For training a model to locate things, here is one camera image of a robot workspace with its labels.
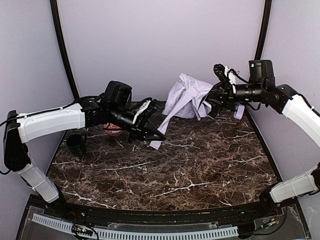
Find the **marble surface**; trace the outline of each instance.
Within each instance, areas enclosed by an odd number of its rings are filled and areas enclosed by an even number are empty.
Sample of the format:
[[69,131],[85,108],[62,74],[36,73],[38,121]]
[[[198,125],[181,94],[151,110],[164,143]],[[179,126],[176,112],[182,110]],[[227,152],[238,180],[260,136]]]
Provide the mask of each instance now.
[[[160,124],[157,113],[152,121]],[[87,134],[84,157],[73,157],[64,140],[48,172],[70,203],[143,211],[198,210],[259,200],[276,177],[244,116],[223,111],[216,119],[171,119],[159,150],[128,143],[128,132],[107,135],[102,126],[72,130]]]

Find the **white wall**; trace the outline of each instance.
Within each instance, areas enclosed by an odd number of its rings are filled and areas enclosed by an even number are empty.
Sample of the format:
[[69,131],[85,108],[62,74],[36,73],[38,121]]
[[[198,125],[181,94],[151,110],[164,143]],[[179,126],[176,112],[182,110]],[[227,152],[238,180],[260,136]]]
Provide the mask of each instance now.
[[[320,110],[320,1],[273,1],[263,58],[273,62],[276,84],[288,84]],[[272,108],[252,113],[284,180],[320,161],[319,148]],[[300,199],[312,239],[320,239],[320,194]]]
[[59,1],[81,96],[110,80],[133,87],[133,99],[166,100],[180,73],[215,83],[213,65],[248,76],[264,0]]
[[[10,110],[29,113],[73,100],[61,60],[48,0],[0,0],[0,121]],[[4,127],[0,132],[3,137]],[[62,137],[49,135],[29,143],[34,161],[49,166]],[[0,169],[3,147],[0,147]],[[16,238],[32,191],[15,173],[0,175],[1,239]]]

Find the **wrinkled fabric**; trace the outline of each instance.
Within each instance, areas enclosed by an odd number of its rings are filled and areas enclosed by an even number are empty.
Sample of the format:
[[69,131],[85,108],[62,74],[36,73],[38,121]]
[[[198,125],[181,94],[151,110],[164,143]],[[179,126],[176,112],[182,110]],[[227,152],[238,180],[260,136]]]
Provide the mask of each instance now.
[[[198,121],[204,118],[211,111],[211,105],[201,100],[212,89],[213,85],[197,80],[184,73],[180,74],[180,79],[171,88],[163,114],[167,115],[158,130],[165,134],[169,121],[173,116],[185,119],[196,117]],[[159,149],[161,141],[152,141],[150,146]]]

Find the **black frame pole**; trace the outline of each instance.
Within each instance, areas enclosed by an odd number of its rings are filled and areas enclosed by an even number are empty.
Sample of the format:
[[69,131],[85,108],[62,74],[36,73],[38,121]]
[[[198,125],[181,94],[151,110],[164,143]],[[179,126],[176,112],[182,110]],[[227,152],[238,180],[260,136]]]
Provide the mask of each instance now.
[[72,70],[71,70],[71,66],[70,66],[70,62],[69,62],[69,58],[68,58],[68,54],[67,54],[65,40],[64,40],[64,36],[63,36],[62,28],[61,28],[57,0],[50,0],[50,5],[51,5],[51,12],[52,12],[52,18],[53,18],[56,39],[58,41],[65,73],[68,78],[68,82],[69,82],[69,85],[70,85],[70,88],[72,91],[72,95],[73,95],[74,99],[78,99],[80,96],[79,96],[79,92],[78,92],[78,89],[76,86],[74,76],[72,74]]
[[267,36],[270,13],[271,13],[271,4],[272,4],[272,0],[265,0],[264,2],[264,10],[263,10],[260,35],[259,35],[259,40],[258,40],[258,44],[255,51],[254,60],[260,60],[262,56],[262,52],[264,49],[266,36]]

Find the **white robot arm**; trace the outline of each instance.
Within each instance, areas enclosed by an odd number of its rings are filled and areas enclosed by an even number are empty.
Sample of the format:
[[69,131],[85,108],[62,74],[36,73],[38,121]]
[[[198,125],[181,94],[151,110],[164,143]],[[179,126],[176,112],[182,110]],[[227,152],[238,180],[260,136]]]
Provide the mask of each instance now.
[[34,113],[17,114],[15,110],[11,111],[3,139],[4,164],[38,192],[59,216],[66,217],[70,210],[62,192],[37,168],[29,156],[26,143],[52,133],[106,123],[129,131],[129,142],[163,141],[165,136],[148,120],[159,109],[159,102],[146,98],[134,109],[129,109],[130,103],[131,87],[111,81],[105,93],[98,97],[82,97],[67,106]]
[[[221,64],[214,66],[214,73],[220,82],[217,83],[205,97],[211,104],[209,115],[215,118],[221,108],[234,108],[236,104],[248,105],[258,102],[271,106],[279,114],[297,124],[320,148],[320,114],[308,103],[305,97],[290,86],[283,84],[275,86],[275,77],[270,60],[249,61],[249,81],[239,77],[234,69],[226,69]],[[237,76],[245,84],[231,84],[230,78]],[[320,189],[320,164],[284,182],[268,187],[260,194],[258,213],[265,215],[268,209],[276,203],[317,193]]]

